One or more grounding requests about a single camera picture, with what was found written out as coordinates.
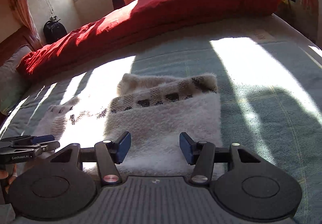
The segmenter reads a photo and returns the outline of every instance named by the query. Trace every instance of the black backpack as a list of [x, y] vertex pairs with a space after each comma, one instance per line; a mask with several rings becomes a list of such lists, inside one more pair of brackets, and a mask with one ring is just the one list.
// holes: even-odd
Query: black backpack
[[43, 27], [43, 33], [45, 35], [47, 44], [57, 42], [59, 39], [67, 35], [64, 25], [58, 22], [60, 19], [56, 21], [56, 18], [51, 17], [50, 21], [46, 22]]

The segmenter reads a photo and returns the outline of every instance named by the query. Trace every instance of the pillow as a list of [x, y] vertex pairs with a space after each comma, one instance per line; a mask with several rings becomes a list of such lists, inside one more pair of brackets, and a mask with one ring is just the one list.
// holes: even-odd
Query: pillow
[[0, 67], [0, 112], [4, 115], [8, 115], [30, 86], [16, 71], [23, 56], [30, 52], [28, 46], [22, 46]]

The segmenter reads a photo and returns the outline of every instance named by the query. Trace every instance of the red comforter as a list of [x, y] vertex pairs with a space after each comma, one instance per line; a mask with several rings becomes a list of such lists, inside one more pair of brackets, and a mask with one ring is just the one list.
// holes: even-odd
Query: red comforter
[[32, 82], [121, 47], [183, 26], [235, 16], [270, 15], [281, 0], [136, 0], [31, 52], [17, 71]]

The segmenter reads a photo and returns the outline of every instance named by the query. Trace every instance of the bedsheet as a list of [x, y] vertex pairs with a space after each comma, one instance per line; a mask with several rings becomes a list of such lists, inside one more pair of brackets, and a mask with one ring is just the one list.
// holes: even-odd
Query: bedsheet
[[5, 122], [0, 136], [33, 133], [49, 105], [63, 104], [76, 95], [94, 95], [102, 105], [108, 104], [126, 72], [176, 77], [214, 73], [224, 146], [240, 142], [295, 177], [303, 191], [295, 221], [320, 223], [319, 48], [272, 15], [187, 27], [133, 44], [124, 52], [121, 59], [102, 65], [104, 60], [99, 59], [35, 85]]

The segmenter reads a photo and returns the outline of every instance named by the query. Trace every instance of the white towel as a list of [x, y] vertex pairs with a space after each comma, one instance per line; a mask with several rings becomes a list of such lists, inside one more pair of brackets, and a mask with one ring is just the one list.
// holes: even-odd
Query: white towel
[[[102, 140], [114, 141], [129, 131], [131, 148], [124, 162], [117, 165], [122, 175], [189, 175], [194, 166], [187, 164], [180, 150], [181, 132], [196, 141], [222, 146], [215, 75], [175, 78], [125, 74], [118, 95], [108, 107], [90, 97], [50, 106], [34, 134], [54, 135], [61, 148], [70, 143], [86, 148]], [[95, 163], [83, 166], [97, 176]], [[222, 174], [222, 165], [215, 165], [214, 176]]]

